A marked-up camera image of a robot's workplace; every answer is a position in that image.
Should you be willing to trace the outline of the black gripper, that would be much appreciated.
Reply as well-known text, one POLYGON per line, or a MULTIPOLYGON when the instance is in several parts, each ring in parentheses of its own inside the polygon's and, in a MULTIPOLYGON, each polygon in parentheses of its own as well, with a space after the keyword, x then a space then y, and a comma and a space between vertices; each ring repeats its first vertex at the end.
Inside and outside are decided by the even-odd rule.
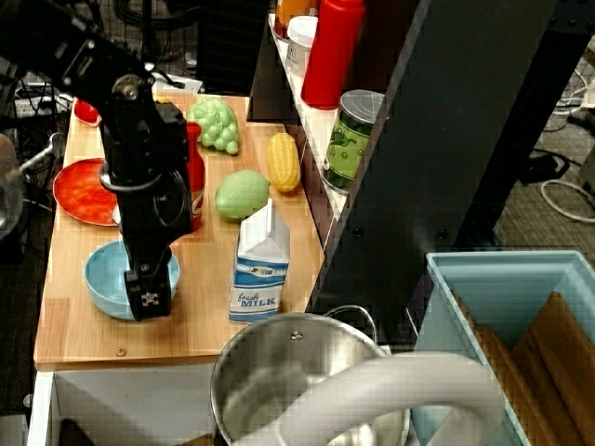
POLYGON ((170 244, 192 231, 188 174, 170 170, 142 185, 119 186, 116 197, 132 268, 124 278, 133 319, 169 316, 171 285, 165 264, 170 244))

